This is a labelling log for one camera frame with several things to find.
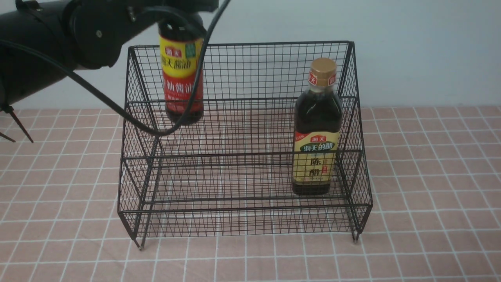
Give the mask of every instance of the dark glass bottle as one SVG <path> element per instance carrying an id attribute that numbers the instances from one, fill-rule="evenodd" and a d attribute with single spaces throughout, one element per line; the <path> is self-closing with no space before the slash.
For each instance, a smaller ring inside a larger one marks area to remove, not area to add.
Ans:
<path id="1" fill-rule="evenodd" d="M 192 17 L 201 24 L 198 14 Z M 160 54 L 164 78 L 165 110 L 172 122 L 177 122 L 186 109 L 193 89 L 203 38 L 198 38 L 171 20 L 158 23 Z M 183 125 L 193 124 L 203 116 L 203 75 L 200 77 L 195 102 Z"/>
<path id="2" fill-rule="evenodd" d="M 310 87 L 296 101 L 293 191 L 297 195 L 329 192 L 343 120 L 334 92 L 336 63 L 328 58 L 311 64 Z"/>

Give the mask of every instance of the wire basket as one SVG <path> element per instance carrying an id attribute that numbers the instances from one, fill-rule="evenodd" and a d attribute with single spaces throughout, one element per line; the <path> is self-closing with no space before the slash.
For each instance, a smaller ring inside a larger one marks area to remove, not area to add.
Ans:
<path id="1" fill-rule="evenodd" d="M 294 105 L 311 62 L 337 62 L 344 119 L 328 194 L 292 191 Z M 165 112 L 158 46 L 129 49 L 125 108 L 155 129 Z M 373 206 L 353 42 L 210 45 L 204 116 L 167 137 L 123 125 L 118 214 L 141 249 L 146 237 L 349 231 Z"/>

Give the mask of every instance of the robotic arm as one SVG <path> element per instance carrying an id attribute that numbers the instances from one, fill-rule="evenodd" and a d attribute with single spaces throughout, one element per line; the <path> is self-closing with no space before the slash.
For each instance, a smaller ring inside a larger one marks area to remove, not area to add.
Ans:
<path id="1" fill-rule="evenodd" d="M 151 9 L 159 6 L 177 11 L 177 19 Z M 39 51 L 71 71 L 93 70 L 112 67 L 122 45 L 153 24 L 181 21 L 199 31 L 193 17 L 218 6 L 218 0 L 16 0 L 16 11 L 0 15 L 0 40 Z M 66 76 L 46 60 L 0 44 L 0 111 L 15 118 L 12 104 Z"/>

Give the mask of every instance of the bottle cap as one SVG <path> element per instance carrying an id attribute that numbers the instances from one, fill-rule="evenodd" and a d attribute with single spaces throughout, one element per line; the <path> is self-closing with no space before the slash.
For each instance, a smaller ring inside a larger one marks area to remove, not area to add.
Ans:
<path id="1" fill-rule="evenodd" d="M 314 60 L 310 68 L 308 81 L 315 86 L 326 87 L 336 83 L 336 62 L 329 58 Z"/>

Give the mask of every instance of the black wire rack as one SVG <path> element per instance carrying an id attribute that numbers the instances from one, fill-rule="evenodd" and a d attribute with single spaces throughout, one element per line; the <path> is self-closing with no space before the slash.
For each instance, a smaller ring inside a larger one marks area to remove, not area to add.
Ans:
<path id="1" fill-rule="evenodd" d="M 329 193 L 292 191 L 294 105 L 311 62 L 338 64 L 344 119 Z M 155 129 L 165 112 L 158 46 L 129 49 L 125 108 Z M 204 116 L 167 137 L 125 121 L 118 214 L 136 245 L 146 237 L 349 231 L 371 212 L 353 42 L 210 45 Z"/>

